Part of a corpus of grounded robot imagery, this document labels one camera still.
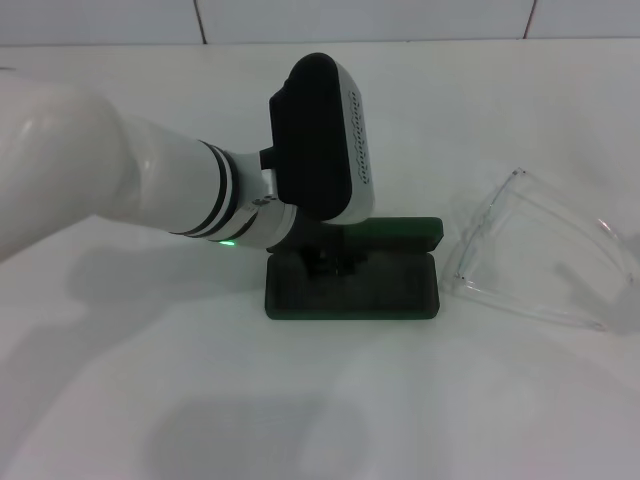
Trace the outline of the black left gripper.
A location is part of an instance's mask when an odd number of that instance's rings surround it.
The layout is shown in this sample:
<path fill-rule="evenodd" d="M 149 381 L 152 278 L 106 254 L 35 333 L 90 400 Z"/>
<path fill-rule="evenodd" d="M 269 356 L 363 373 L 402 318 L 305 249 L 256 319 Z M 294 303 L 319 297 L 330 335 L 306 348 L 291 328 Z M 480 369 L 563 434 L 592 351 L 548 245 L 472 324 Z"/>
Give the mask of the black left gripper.
<path fill-rule="evenodd" d="M 328 258 L 334 258 L 337 276 L 354 275 L 360 262 L 360 254 L 345 248 L 345 227 L 309 218 L 296 218 L 285 237 L 268 247 L 270 254 L 298 255 L 303 258 L 309 277 L 326 275 Z"/>

